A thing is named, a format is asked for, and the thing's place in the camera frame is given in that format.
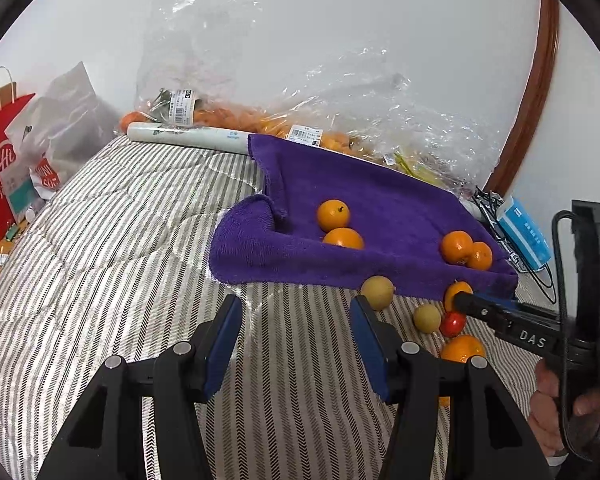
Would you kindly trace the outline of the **yellow-green fruit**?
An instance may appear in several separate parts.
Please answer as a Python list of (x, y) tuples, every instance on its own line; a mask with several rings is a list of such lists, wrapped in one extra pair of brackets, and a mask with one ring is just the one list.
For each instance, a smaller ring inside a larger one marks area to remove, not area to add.
[(373, 310), (381, 311), (392, 303), (395, 289), (393, 282), (388, 278), (374, 275), (362, 284), (360, 294), (366, 298)]
[(413, 323), (423, 334), (436, 332), (442, 321), (441, 313), (434, 304), (422, 304), (413, 313)]

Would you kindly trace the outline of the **small red tomato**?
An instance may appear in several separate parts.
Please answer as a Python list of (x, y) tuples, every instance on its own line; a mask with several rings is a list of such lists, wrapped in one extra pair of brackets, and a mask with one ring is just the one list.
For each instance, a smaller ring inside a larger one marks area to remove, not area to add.
[(439, 330), (446, 338), (457, 337), (465, 328), (466, 315), (462, 312), (448, 311), (443, 315)]

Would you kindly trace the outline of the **large orange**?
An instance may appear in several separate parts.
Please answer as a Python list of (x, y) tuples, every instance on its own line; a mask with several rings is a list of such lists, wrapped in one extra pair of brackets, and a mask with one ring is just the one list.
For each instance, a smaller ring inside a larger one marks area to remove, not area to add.
[(473, 356), (486, 358), (486, 348), (483, 343), (471, 335), (458, 335), (450, 339), (439, 353), (442, 360), (466, 363)]

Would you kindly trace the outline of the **oval orange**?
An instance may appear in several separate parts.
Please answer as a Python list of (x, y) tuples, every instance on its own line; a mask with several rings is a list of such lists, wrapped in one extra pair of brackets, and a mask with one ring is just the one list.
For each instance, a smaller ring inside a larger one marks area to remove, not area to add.
[(354, 229), (345, 226), (332, 229), (326, 233), (323, 237), (323, 243), (351, 249), (363, 249), (365, 247), (363, 237)]

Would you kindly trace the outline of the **striped quilted mattress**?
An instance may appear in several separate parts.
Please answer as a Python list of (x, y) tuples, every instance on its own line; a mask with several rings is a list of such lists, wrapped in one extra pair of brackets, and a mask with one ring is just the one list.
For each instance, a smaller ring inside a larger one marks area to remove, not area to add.
[[(250, 154), (117, 138), (60, 190), (0, 272), (0, 462), (33, 479), (108, 356), (158, 356), (229, 295), (244, 322), (221, 390), (198, 411), (221, 479), (373, 479), (396, 411), (373, 393), (349, 304), (358, 288), (217, 280), (224, 214), (264, 190)], [(439, 300), (396, 292), (381, 318), (413, 325)]]

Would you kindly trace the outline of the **purple towel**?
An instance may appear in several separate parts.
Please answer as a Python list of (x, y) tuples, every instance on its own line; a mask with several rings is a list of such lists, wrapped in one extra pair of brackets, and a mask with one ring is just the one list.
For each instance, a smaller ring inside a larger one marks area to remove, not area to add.
[[(398, 294), (439, 300), (454, 281), (508, 299), (518, 283), (506, 253), (450, 192), (347, 155), (274, 136), (252, 136), (264, 190), (224, 214), (209, 266), (224, 283), (272, 282), (358, 288), (373, 275)], [(325, 200), (342, 200), (361, 250), (324, 243), (316, 220)], [(446, 263), (442, 237), (461, 230), (492, 250), (490, 270)]]

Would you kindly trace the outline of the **blue tissue pack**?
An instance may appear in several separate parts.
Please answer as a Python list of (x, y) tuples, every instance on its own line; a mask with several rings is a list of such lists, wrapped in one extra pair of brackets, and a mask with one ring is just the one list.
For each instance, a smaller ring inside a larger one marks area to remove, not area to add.
[(498, 224), (517, 245), (529, 268), (539, 271), (550, 262), (552, 250), (520, 200), (511, 195), (498, 207)]

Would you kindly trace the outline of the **white rolled tube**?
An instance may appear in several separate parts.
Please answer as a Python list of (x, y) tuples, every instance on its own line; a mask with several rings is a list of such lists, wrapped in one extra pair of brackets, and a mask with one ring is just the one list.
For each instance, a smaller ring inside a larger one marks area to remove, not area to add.
[(215, 127), (173, 127), (156, 122), (132, 122), (126, 136), (135, 142), (205, 148), (248, 155), (249, 133)]

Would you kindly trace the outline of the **clear bag of yellow fruit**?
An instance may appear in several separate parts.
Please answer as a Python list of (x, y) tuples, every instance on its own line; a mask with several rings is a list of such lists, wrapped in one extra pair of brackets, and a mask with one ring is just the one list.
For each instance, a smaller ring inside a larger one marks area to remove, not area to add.
[(299, 125), (342, 133), (354, 156), (469, 196), (498, 164), (498, 132), (416, 101), (411, 81), (384, 49), (348, 52), (284, 89), (275, 113)]

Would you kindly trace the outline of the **white plastic bag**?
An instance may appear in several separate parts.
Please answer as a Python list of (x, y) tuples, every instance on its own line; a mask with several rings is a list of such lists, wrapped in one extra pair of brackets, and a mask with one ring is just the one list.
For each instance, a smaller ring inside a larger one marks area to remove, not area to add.
[(6, 128), (35, 191), (51, 200), (118, 128), (116, 111), (96, 93), (83, 63), (54, 79)]

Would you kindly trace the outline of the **clear bag of oranges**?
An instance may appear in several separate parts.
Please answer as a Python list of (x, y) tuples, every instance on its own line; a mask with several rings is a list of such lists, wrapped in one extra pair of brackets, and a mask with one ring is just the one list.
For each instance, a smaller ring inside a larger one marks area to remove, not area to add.
[(154, 0), (136, 75), (135, 108), (119, 124), (215, 127), (249, 136), (297, 142), (349, 154), (342, 133), (299, 125), (274, 107), (242, 104), (232, 98), (242, 56), (258, 7), (235, 0)]

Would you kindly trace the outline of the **brown wooden door frame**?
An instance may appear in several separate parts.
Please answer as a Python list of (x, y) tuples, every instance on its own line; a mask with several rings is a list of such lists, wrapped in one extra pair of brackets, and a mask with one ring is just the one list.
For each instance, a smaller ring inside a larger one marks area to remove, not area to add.
[(559, 44), (559, 2), (540, 0), (530, 73), (518, 112), (486, 189), (504, 196), (513, 184), (540, 123), (553, 80)]

